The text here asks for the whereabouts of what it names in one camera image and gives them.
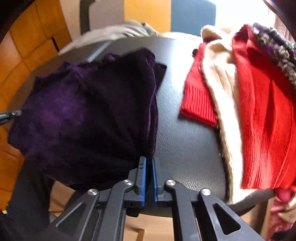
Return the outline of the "person's left dark-sleeved forearm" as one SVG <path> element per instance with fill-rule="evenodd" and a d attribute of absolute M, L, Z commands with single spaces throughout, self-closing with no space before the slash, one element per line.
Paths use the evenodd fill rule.
<path fill-rule="evenodd" d="M 50 194 L 54 180 L 25 160 L 12 196 L 1 213 L 1 240 L 36 240 L 50 224 Z"/>

